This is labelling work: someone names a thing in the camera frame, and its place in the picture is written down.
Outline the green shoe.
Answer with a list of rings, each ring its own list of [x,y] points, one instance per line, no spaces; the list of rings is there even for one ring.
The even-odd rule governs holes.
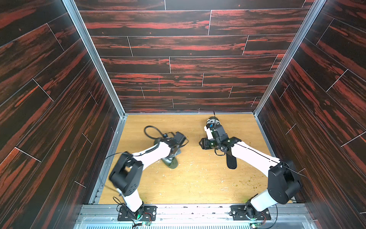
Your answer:
[[[221,144],[223,136],[226,135],[220,121],[214,116],[207,120],[204,130],[207,135],[204,140],[205,149],[217,148]]]
[[[181,154],[181,149],[179,148],[180,145],[178,145],[178,141],[174,138],[169,139],[169,143],[174,143],[174,146],[176,146],[177,150],[174,154],[170,154],[168,157],[162,158],[162,161],[166,166],[168,166],[170,169],[175,169],[178,167],[179,163],[177,160],[177,156]]]

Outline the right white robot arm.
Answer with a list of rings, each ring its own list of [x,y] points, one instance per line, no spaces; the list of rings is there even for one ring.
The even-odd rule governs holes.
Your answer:
[[[240,139],[233,137],[222,142],[203,138],[199,145],[204,150],[214,149],[225,153],[227,165],[235,169],[234,161],[241,159],[262,172],[267,178],[267,188],[247,202],[247,212],[262,212],[275,204],[286,204],[302,188],[293,162],[264,154]]]

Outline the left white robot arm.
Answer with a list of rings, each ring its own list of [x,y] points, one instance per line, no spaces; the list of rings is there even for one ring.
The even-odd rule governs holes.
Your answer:
[[[153,147],[130,154],[123,152],[109,174],[109,180],[123,197],[127,209],[139,215],[144,209],[138,187],[143,171],[158,160],[162,160],[170,169],[178,167],[176,156],[185,146],[185,136],[158,138]]]

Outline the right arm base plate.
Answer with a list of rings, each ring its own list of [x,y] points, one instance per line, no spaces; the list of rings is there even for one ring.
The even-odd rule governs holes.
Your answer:
[[[233,220],[243,221],[265,221],[271,220],[271,215],[268,209],[264,211],[257,211],[253,207],[248,207],[247,205],[231,205],[229,215],[232,216]]]

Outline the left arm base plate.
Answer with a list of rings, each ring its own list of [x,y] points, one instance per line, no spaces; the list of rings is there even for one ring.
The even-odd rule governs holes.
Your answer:
[[[118,221],[155,221],[157,207],[154,205],[142,205],[136,212],[122,205],[118,213]]]

